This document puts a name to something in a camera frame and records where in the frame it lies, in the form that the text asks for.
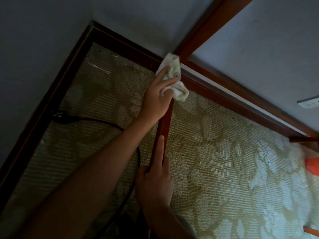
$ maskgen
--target power cord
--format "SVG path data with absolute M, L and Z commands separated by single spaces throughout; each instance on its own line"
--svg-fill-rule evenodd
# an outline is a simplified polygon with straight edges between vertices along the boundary
M 60 123 L 60 124 L 69 124 L 72 122 L 79 122 L 80 120 L 84 120 L 84 121 L 94 121 L 94 122 L 100 122 L 109 126 L 112 126 L 114 128 L 117 128 L 121 131 L 123 131 L 124 129 L 119 127 L 118 125 L 111 123 L 111 122 L 107 122 L 107 121 L 103 121 L 100 119 L 95 119 L 95 118 L 89 118 L 89 117 L 79 117 L 79 116 L 71 116 L 68 115 L 65 111 L 60 111 L 58 110 L 57 112 L 54 112 L 52 115 L 52 120 L 56 123 Z M 136 152 L 138 154 L 138 165 L 137 168 L 140 167 L 141 165 L 141 151 L 139 149 L 139 147 L 136 149 Z M 104 235 L 104 233 L 106 232 L 106 230 L 109 228 L 109 226 L 119 217 L 119 215 L 121 214 L 124 206 L 126 205 L 127 201 L 129 200 L 133 189 L 134 189 L 134 185 L 135 182 L 133 181 L 130 187 L 129 192 L 127 193 L 127 195 L 125 196 L 125 198 L 123 199 L 121 205 L 118 207 L 118 209 L 116 210 L 115 214 L 110 218 L 110 220 L 105 224 L 105 226 L 98 230 L 98 232 L 96 233 L 96 235 L 93 237 L 93 239 L 99 239 L 101 236 Z

